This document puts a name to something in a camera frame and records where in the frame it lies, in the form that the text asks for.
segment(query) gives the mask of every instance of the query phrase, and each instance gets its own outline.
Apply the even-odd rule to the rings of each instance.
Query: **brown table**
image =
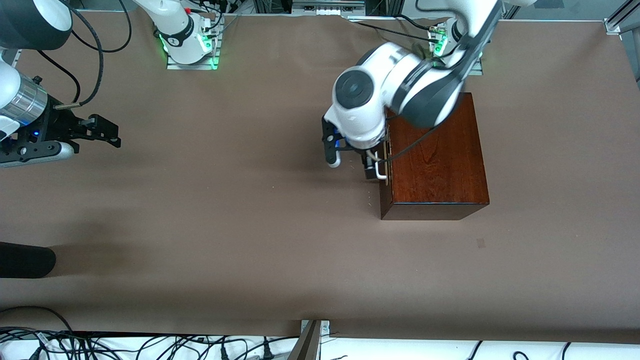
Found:
[[[88,16],[105,47],[122,43],[121,13]],[[384,222],[359,159],[330,169],[320,141],[332,84],[375,31],[241,17],[219,70],[182,72],[163,69],[146,15],[132,19],[76,112],[119,124],[122,148],[83,142],[0,177],[3,240],[60,255],[56,276],[0,280],[3,307],[51,306],[78,330],[294,334],[328,318],[343,336],[638,342],[640,102],[601,24],[500,24],[466,89],[491,204]],[[97,55],[72,39],[51,56],[86,96]],[[37,54],[19,68],[72,97]]]

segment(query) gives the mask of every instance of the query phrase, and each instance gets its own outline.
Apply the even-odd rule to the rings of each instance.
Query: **gray floor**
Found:
[[[624,0],[538,0],[533,6],[520,9],[515,18],[534,20],[602,20],[616,11],[623,2]],[[640,10],[636,11],[624,24],[633,24],[635,22],[640,22]],[[627,55],[634,74],[638,78],[640,71],[631,33],[622,35],[622,42],[627,49]]]

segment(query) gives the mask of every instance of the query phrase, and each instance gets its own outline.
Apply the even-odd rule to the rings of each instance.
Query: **wooden box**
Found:
[[[461,220],[489,205],[484,162],[471,94],[456,111],[406,154],[385,164],[380,181],[383,220]],[[428,129],[389,120],[387,157],[405,149]]]

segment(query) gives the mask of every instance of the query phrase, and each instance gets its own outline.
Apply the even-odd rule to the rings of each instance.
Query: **black cylinder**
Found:
[[[0,277],[39,279],[56,264],[56,254],[48,247],[0,242]]]

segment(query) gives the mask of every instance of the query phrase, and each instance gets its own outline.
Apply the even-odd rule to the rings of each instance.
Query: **brown wooden cabinet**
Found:
[[[429,129],[398,117],[388,122],[387,151],[405,149]],[[387,163],[380,181],[383,220],[460,220],[489,205],[473,97],[406,154]]]

